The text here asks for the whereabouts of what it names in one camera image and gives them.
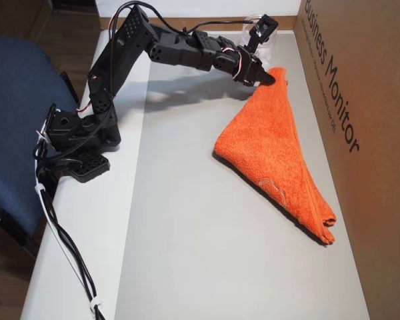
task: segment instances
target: folded towel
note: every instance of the folded towel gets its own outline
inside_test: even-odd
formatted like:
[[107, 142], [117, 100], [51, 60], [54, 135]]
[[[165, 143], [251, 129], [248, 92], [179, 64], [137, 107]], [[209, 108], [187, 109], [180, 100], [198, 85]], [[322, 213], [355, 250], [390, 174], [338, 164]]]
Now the folded towel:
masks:
[[274, 85], [261, 85], [222, 132], [215, 152], [285, 208], [325, 244], [336, 216], [314, 184], [287, 98], [285, 70], [272, 68]]

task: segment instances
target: office chair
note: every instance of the office chair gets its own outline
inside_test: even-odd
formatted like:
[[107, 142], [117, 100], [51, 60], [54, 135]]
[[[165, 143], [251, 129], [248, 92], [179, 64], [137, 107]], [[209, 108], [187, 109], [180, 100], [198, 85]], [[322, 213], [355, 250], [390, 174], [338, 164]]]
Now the office chair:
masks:
[[68, 111], [78, 107], [66, 74], [59, 76], [36, 44], [0, 37], [0, 226], [33, 256], [38, 245], [31, 237], [43, 211], [32, 154], [35, 131], [52, 103]]

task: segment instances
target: white table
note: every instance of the white table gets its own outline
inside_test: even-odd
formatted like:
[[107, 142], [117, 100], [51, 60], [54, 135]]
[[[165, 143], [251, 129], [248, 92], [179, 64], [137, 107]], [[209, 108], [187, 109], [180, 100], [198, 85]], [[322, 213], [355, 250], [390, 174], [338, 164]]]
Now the white table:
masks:
[[[103, 31], [94, 60], [107, 41], [107, 32]], [[292, 52], [288, 54], [294, 55], [297, 60], [294, 67], [302, 76], [300, 87], [296, 88], [299, 94], [296, 98], [304, 100], [304, 107], [308, 108], [301, 111], [293, 106], [303, 154], [317, 186], [338, 218], [337, 225], [332, 229], [337, 236], [333, 246], [340, 246], [339, 252], [342, 252], [340, 260], [344, 264], [344, 276], [347, 277], [344, 281], [353, 292], [353, 297], [348, 299], [357, 300], [356, 319], [368, 319], [299, 54], [293, 52], [293, 48], [296, 48], [294, 41], [293, 37]], [[86, 184], [78, 183], [70, 177], [61, 179], [54, 200], [60, 224], [79, 247], [95, 281], [98, 296], [103, 301], [104, 314], [108, 320], [114, 319], [119, 292], [150, 64], [148, 56], [142, 54], [115, 99], [122, 141], [118, 152], [105, 154], [110, 160], [111, 170]], [[87, 102], [88, 94], [85, 91], [81, 105]], [[316, 141], [313, 147], [308, 144], [311, 138]], [[293, 234], [294, 241], [311, 241], [297, 230]], [[91, 319], [85, 292], [49, 228], [46, 228], [43, 236], [22, 319]]]

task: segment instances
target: white cable tie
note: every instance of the white cable tie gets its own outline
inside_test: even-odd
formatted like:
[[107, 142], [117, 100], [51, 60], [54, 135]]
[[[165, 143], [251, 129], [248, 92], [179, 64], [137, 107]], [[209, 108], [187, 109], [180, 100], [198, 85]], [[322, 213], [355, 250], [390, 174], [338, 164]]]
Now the white cable tie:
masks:
[[36, 192], [37, 192], [40, 196], [41, 196], [41, 191], [42, 191], [42, 190], [46, 190], [45, 186], [44, 186], [41, 182], [38, 182], [38, 183], [35, 185], [34, 189], [36, 190]]
[[99, 309], [100, 305], [102, 305], [102, 301], [100, 300], [100, 298], [97, 295], [94, 296], [91, 300], [91, 311], [93, 313], [93, 316], [95, 316], [95, 307], [98, 306], [98, 309]]

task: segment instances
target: wooden floor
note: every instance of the wooden floor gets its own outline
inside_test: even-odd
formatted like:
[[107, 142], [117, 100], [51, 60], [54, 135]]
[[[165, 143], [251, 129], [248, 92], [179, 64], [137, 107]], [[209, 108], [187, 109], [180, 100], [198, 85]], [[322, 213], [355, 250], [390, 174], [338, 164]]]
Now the wooden floor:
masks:
[[[95, 14], [53, 12], [40, 36], [40, 46], [58, 72], [68, 73], [79, 98], [85, 88], [99, 32], [99, 18]], [[42, 228], [38, 234], [41, 239]], [[0, 229], [0, 320], [20, 318], [34, 263]]]
[[92, 13], [52, 12], [39, 45], [58, 72], [65, 71], [81, 99], [99, 38], [99, 18]]

